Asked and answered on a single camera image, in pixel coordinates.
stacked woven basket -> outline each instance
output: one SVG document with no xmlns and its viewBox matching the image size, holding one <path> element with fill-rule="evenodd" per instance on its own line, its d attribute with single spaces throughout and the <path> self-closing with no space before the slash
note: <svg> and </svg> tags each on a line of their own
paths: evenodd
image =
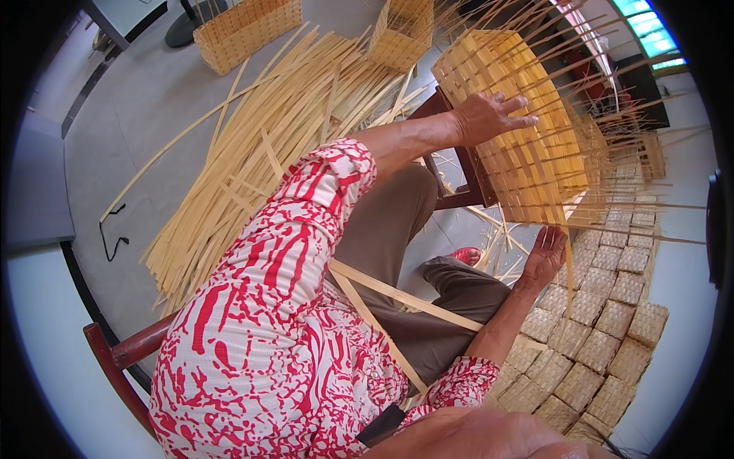
<svg viewBox="0 0 734 459">
<path fill-rule="evenodd" d="M 606 225 L 652 235 L 656 216 L 630 209 L 616 210 L 621 215 Z M 564 266 L 520 329 L 548 349 L 514 347 L 484 400 L 596 444 L 632 402 L 668 318 L 666 308 L 647 302 L 657 242 L 600 228 L 580 231 L 573 243 L 571 311 Z"/>
</svg>

